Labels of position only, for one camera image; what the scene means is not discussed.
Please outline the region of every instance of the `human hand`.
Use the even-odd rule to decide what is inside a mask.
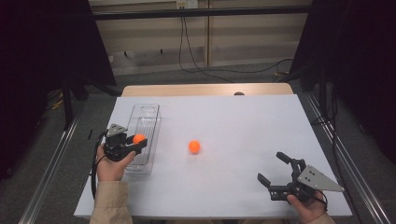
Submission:
[[[121,161],[111,161],[105,156],[104,145],[100,145],[97,151],[97,175],[100,181],[121,181],[125,167],[134,160],[135,152],[132,151]]]
[[[319,191],[315,192],[314,197],[323,200],[323,195]],[[325,213],[325,205],[314,199],[307,203],[302,203],[294,195],[290,194],[288,195],[288,201],[297,210],[301,224],[311,222]]]

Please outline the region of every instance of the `gray floor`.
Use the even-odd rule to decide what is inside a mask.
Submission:
[[[246,72],[262,70],[269,65],[235,65],[217,69]],[[287,71],[289,66],[290,63],[282,63],[278,68],[274,67],[261,73],[234,73],[227,71],[206,71],[205,73],[226,78],[231,82],[273,82],[279,79],[279,77],[274,76],[274,72],[276,70]],[[187,73],[175,70],[119,76],[117,77],[117,82],[119,86],[116,89],[122,90],[127,85],[224,83],[226,81],[202,73]],[[313,92],[302,92],[298,80],[292,81],[290,85],[294,92],[298,94],[308,119],[314,120],[316,114],[309,104],[307,95],[308,93],[318,95],[316,89]],[[81,108],[83,112],[74,131],[73,138],[62,155],[62,162],[57,167],[57,174],[61,175],[56,175],[53,178],[53,182],[48,192],[46,192],[45,200],[38,205],[40,211],[34,218],[35,223],[88,222],[83,218],[73,217],[73,213],[90,171],[92,148],[96,140],[95,136],[106,127],[115,98],[103,94],[95,88],[87,87],[87,89],[91,93],[88,101],[77,102],[73,100],[74,108],[76,110]],[[339,112],[336,117],[338,135],[356,163],[364,180],[384,208],[390,223],[395,222],[396,190],[393,187],[396,186],[396,165],[383,156],[372,136],[361,132],[359,121],[355,119],[347,105],[343,104],[342,99],[339,99],[338,107]],[[28,153],[23,155],[14,168],[14,176],[10,179],[2,180],[0,183],[0,223],[19,222],[26,205],[29,203],[36,186],[50,163],[54,150],[64,134],[63,127],[64,111],[62,107],[57,110],[49,110],[43,115],[35,132],[35,138],[28,146]],[[92,138],[89,139],[88,136],[91,130]],[[337,176],[344,177],[345,183],[343,184],[348,189],[349,195],[345,193],[345,196],[353,210],[354,216],[337,218],[337,223],[375,223],[375,219],[366,206],[367,202],[361,197],[343,164],[340,165],[342,175],[338,173],[332,155],[332,142],[323,131],[323,127],[314,125],[313,130],[334,173]]]

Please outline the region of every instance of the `sleeve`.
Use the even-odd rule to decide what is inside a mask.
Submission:
[[[128,185],[126,182],[99,182],[90,223],[132,224],[127,200]]]
[[[323,214],[321,217],[309,222],[308,224],[335,224],[332,218],[327,214]]]

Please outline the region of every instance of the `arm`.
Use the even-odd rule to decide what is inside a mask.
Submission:
[[[315,197],[322,199],[320,192]],[[325,212],[324,204],[312,200],[309,203],[301,203],[294,195],[288,195],[289,203],[297,210],[301,224],[334,224],[331,217]]]
[[[103,145],[99,146],[97,158],[105,156]],[[98,186],[95,196],[95,204],[91,216],[91,224],[101,223],[129,223],[132,224],[131,215],[128,212],[128,185],[120,182],[124,168],[134,159],[131,152],[122,161],[114,162],[103,157],[97,168]]]

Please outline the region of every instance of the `orange ball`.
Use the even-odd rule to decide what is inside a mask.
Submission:
[[[197,140],[192,140],[189,143],[189,150],[192,154],[197,154],[199,152],[199,149],[201,148],[201,145]]]
[[[146,139],[146,136],[145,135],[143,135],[143,134],[141,134],[141,133],[138,133],[138,134],[135,134],[134,135],[134,139],[132,139],[132,142],[134,143],[134,144],[139,144],[139,142],[141,142],[141,141],[143,141],[143,140],[145,140]]]

